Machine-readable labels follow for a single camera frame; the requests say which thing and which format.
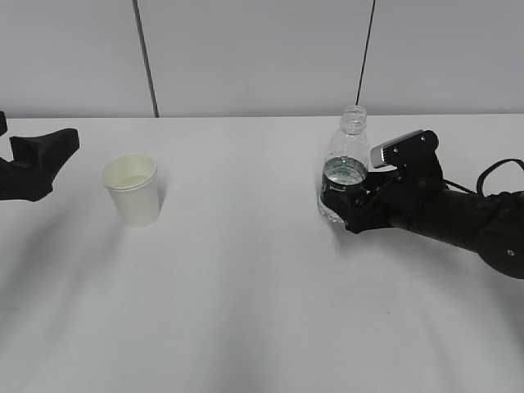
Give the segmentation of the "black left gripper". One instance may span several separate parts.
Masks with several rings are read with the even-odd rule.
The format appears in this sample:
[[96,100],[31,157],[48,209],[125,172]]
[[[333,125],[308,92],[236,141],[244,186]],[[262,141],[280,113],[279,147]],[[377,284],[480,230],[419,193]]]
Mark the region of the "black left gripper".
[[1,200],[40,201],[52,192],[57,174],[79,149],[77,129],[37,137],[10,137],[13,161],[1,159]]

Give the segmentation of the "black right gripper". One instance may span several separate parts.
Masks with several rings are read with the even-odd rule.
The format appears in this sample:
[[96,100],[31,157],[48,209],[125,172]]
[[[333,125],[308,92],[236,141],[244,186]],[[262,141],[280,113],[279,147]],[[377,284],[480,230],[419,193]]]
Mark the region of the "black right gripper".
[[354,234],[382,228],[409,229],[423,202],[445,189],[437,161],[407,163],[371,173],[361,184],[321,188],[321,213]]

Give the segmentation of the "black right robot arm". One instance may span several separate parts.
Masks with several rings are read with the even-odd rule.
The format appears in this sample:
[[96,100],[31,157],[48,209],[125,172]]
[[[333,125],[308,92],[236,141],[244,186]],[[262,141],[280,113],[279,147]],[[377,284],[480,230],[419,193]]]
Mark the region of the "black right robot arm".
[[500,160],[481,173],[476,191],[445,180],[440,165],[433,163],[424,169],[372,172],[355,185],[325,178],[322,199],[354,234],[403,229],[472,251],[492,269],[521,279],[523,193],[483,192],[487,176],[504,163]]

